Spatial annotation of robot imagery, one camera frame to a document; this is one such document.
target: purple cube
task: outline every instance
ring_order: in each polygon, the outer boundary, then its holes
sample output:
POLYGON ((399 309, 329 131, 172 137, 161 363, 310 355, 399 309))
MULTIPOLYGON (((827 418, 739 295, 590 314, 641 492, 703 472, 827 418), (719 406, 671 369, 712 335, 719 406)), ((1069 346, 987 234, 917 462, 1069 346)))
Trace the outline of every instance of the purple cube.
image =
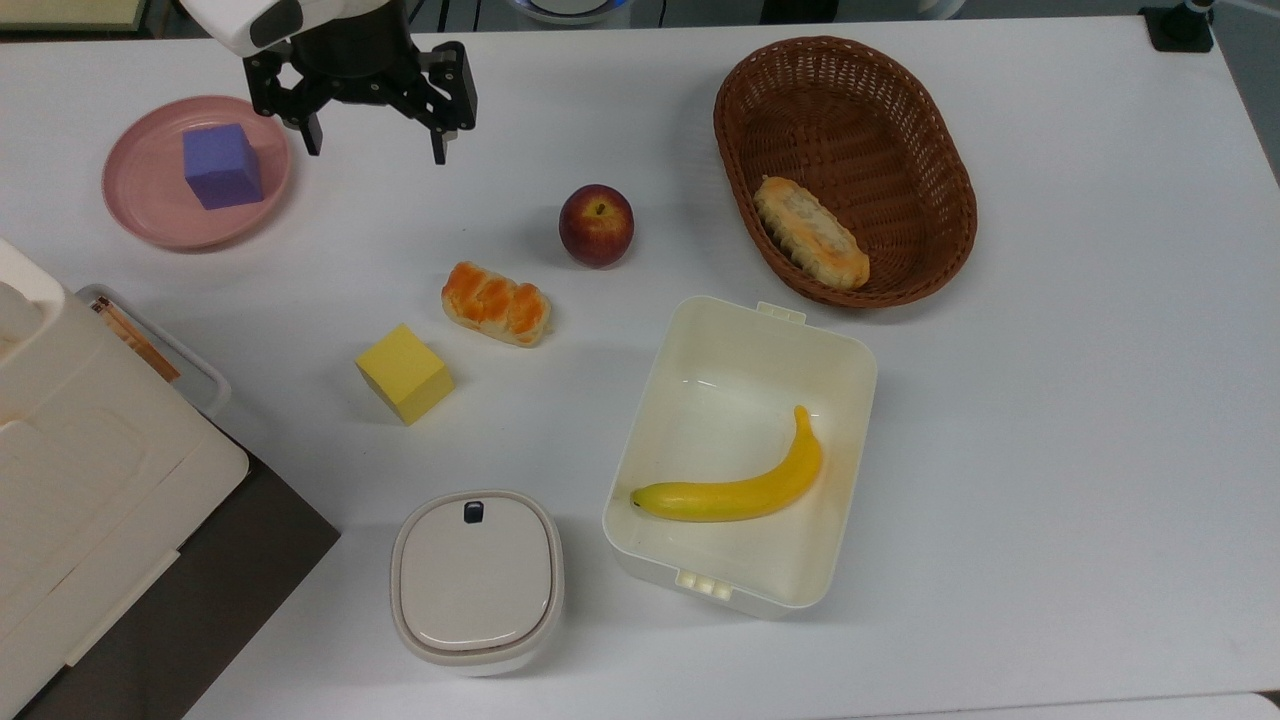
POLYGON ((262 201, 257 152, 239 124, 184 131, 182 164, 205 210, 262 201))

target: white lidded container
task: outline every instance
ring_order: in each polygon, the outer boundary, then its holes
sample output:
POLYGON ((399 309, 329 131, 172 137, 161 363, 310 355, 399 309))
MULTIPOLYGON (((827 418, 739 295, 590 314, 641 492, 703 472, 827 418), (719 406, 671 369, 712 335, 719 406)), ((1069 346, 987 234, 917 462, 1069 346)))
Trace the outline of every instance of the white lidded container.
POLYGON ((248 456, 0 240, 0 717, 178 559, 248 456))
POLYGON ((413 655, 460 675, 517 670, 564 606, 552 516, 512 491, 447 495, 404 520, 392 552, 392 620, 413 655))
POLYGON ((762 619, 822 600, 849 519, 876 391, 861 342, 805 325, 800 313, 684 301, 645 386, 608 503, 604 534, 632 575, 762 619), (686 523, 632 506, 671 480, 726 482, 773 468, 803 405, 823 448, 814 486, 753 520, 686 523))

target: black button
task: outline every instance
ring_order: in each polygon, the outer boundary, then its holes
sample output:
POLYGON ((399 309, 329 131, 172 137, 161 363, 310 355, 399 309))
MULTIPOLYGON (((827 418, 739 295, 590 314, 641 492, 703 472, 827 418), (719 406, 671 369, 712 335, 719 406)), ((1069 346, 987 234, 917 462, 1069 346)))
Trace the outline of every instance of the black button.
POLYGON ((462 521, 471 525, 484 520, 484 503, 479 500, 472 500, 462 506, 462 521))
POLYGON ((270 47, 300 29, 302 4, 298 0, 280 0, 248 26, 248 38, 257 47, 270 47))

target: pink plate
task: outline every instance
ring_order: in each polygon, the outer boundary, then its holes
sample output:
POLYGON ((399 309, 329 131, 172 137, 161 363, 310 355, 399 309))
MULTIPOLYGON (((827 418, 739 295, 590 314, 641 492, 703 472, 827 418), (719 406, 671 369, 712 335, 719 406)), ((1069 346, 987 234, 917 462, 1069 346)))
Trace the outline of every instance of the pink plate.
POLYGON ((102 169, 111 217, 142 240, 178 250, 224 242, 261 223, 289 179, 289 142, 280 123, 238 97, 204 95, 156 108, 120 136, 102 169), (182 133, 239 123, 257 152, 262 201, 205 210, 183 174, 182 133))

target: basket rim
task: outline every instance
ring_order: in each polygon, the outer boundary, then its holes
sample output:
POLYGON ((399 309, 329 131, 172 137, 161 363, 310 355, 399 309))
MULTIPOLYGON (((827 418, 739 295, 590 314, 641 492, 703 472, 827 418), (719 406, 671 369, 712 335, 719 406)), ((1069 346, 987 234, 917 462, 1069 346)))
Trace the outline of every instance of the basket rim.
POLYGON ((960 268, 968 260, 973 250, 978 229, 977 196, 973 190, 973 182, 969 177, 969 172, 965 168, 964 161, 955 147, 955 141, 952 140, 942 114, 928 90, 923 83, 920 83, 915 74, 887 54, 856 40, 831 35, 791 37, 759 47, 735 64, 721 83, 721 87, 716 94, 713 126, 721 160, 724 165, 726 174, 728 176, 730 186, 733 191, 739 213, 746 225, 748 234, 751 237, 756 250, 769 265, 771 270, 773 270, 773 273, 777 274, 783 283, 799 292, 801 296, 824 305, 851 309, 874 309, 905 305, 933 295, 941 290, 942 286, 947 284, 960 272, 960 268), (737 158, 735 149, 730 146, 730 140, 727 137, 728 131, 726 127, 728 102, 736 90, 736 86, 741 83, 744 77, 749 77, 749 73, 754 68, 760 67, 758 63, 762 59, 797 49, 812 50, 814 53, 840 54, 852 58, 855 61, 879 63, 890 68, 897 79, 904 82, 906 87, 920 99, 924 109, 928 110, 934 131, 934 137, 931 137, 931 140, 936 141, 942 149, 948 174, 952 178, 954 188, 959 191, 961 201, 961 218, 957 222, 963 225, 963 233, 961 237, 954 243, 951 256, 946 263, 946 268, 941 273, 937 273, 933 277, 923 278, 910 286, 890 291, 872 292, 863 290, 838 290, 820 283, 809 274, 804 273, 804 270, 791 263, 791 260, 769 237, 755 210, 751 199, 754 192, 748 190, 750 186, 746 181, 740 159, 737 158))

